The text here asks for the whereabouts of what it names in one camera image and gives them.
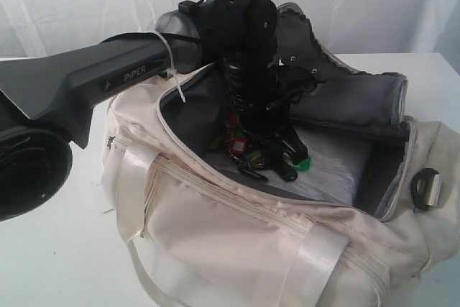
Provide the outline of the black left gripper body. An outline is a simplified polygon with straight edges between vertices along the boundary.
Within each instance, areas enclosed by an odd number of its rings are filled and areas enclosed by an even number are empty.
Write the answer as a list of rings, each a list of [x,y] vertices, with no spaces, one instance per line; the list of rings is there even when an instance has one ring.
[[[260,142],[297,142],[289,120],[289,73],[286,65],[256,63],[234,53],[223,59],[229,100],[238,124],[249,138]]]

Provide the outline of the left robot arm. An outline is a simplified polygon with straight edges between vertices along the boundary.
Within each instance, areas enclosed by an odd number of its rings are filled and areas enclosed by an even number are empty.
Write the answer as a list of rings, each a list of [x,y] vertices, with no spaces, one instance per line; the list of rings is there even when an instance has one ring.
[[[297,90],[274,63],[272,0],[183,1],[154,32],[115,35],[83,49],[1,63],[1,219],[53,197],[72,167],[70,143],[88,144],[93,109],[157,74],[222,61],[230,99],[250,138],[294,164],[308,156],[288,118]]]

